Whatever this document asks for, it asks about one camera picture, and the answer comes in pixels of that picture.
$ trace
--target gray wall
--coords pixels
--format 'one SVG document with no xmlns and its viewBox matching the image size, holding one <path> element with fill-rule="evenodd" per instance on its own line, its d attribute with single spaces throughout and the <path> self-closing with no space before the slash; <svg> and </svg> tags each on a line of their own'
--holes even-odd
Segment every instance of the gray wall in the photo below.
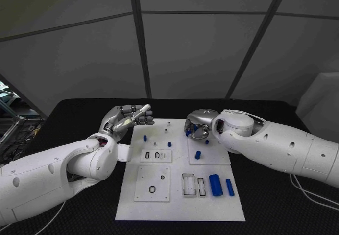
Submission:
<svg viewBox="0 0 339 235">
<path fill-rule="evenodd" d="M 298 105 L 339 70 L 338 0 L 283 0 L 267 31 L 277 0 L 18 2 L 0 6 L 0 74 L 47 115 L 68 98 L 146 98 L 148 81 L 153 98 L 226 98 L 234 84 L 227 98 Z"/>
</svg>

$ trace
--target black table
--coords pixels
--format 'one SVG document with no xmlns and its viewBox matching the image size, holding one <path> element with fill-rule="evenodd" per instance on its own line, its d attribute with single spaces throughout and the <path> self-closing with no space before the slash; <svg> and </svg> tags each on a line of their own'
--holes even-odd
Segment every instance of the black table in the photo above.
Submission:
<svg viewBox="0 0 339 235">
<path fill-rule="evenodd" d="M 266 120 L 306 130 L 295 108 L 280 101 L 70 99 L 47 121 L 26 155 L 86 139 L 99 131 L 103 117 L 117 105 L 151 103 L 156 118 L 187 118 L 200 108 L 220 112 L 244 110 Z M 130 130 L 120 143 L 130 144 Z M 126 163 L 119 162 L 110 178 L 67 201 L 55 221 L 41 234 L 339 234 L 339 211 L 311 202 L 277 172 L 243 155 L 230 154 L 247 222 L 114 221 Z M 339 190 L 301 177 L 306 189 L 339 201 Z M 13 224 L 3 234 L 35 234 L 61 206 Z"/>
</svg>

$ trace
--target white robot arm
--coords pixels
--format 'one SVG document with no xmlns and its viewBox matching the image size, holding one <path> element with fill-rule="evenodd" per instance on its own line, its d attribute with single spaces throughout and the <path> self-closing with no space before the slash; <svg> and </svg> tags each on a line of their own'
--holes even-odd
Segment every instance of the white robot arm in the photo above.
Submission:
<svg viewBox="0 0 339 235">
<path fill-rule="evenodd" d="M 188 115 L 185 131 L 197 139 L 213 133 L 230 152 L 339 188 L 339 144 L 298 128 L 266 120 L 256 123 L 243 111 L 224 110 L 220 114 L 201 109 Z"/>
<path fill-rule="evenodd" d="M 155 124 L 151 105 L 119 106 L 107 113 L 100 133 L 0 168 L 0 226 L 25 220 L 107 179 L 117 161 L 130 161 L 130 146 L 117 144 L 127 128 Z M 67 171 L 83 177 L 70 181 Z"/>
</svg>

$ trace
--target cable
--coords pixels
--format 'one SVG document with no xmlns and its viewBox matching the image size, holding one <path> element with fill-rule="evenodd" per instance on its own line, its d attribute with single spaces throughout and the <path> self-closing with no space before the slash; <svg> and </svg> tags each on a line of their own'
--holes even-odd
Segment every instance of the cable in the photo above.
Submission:
<svg viewBox="0 0 339 235">
<path fill-rule="evenodd" d="M 11 226 L 12 224 L 6 225 L 2 229 L 0 232 Z"/>
<path fill-rule="evenodd" d="M 63 211 L 63 208 L 64 208 L 65 203 L 67 203 L 67 201 L 63 203 L 63 207 L 60 208 L 60 211 L 58 211 L 55 217 L 51 219 L 51 221 L 50 221 L 48 224 L 45 225 L 45 227 L 39 230 L 39 232 L 38 232 L 35 235 L 38 235 L 38 234 L 44 231 L 44 229 L 50 226 L 50 224 L 54 222 L 57 216 L 60 215 L 60 213 L 61 213 L 61 211 Z"/>
<path fill-rule="evenodd" d="M 322 205 L 322 206 L 325 206 L 325 207 L 329 207 L 329 208 L 332 208 L 334 210 L 339 211 L 339 208 L 332 207 L 332 206 L 329 206 L 329 205 L 327 205 L 327 204 L 318 202 L 316 200 L 314 200 L 314 199 L 309 197 L 309 195 L 308 195 L 306 193 L 312 194 L 314 196 L 322 198 L 324 200 L 327 200 L 328 202 L 331 202 L 331 203 L 334 203 L 334 204 L 337 204 L 337 205 L 339 206 L 339 203 L 338 203 L 338 202 L 332 201 L 332 200 L 328 199 L 327 197 L 322 197 L 321 195 L 315 194 L 314 192 L 305 190 L 303 187 L 302 187 L 302 184 L 301 184 L 301 182 L 299 182 L 298 176 L 296 176 L 296 175 L 293 175 L 293 176 L 295 176 L 295 179 L 296 179 L 296 181 L 298 181 L 299 187 L 296 186 L 296 184 L 295 184 L 295 182 L 293 182 L 292 174 L 290 174 L 290 181 L 292 181 L 292 184 L 293 184 L 293 186 L 295 186 L 299 190 L 302 190 L 302 192 L 303 192 L 306 198 L 308 198 L 312 202 L 315 202 L 316 204 L 319 204 L 319 205 Z"/>
<path fill-rule="evenodd" d="M 224 112 L 234 112 L 234 113 L 239 113 L 239 114 L 247 114 L 247 115 L 254 116 L 259 120 L 262 120 L 262 121 L 264 122 L 263 124 L 266 124 L 266 122 L 267 122 L 260 116 L 253 115 L 253 114 L 250 114 L 250 113 L 246 112 L 246 111 L 234 110 L 234 109 L 224 109 L 223 113 L 224 113 Z"/>
</svg>

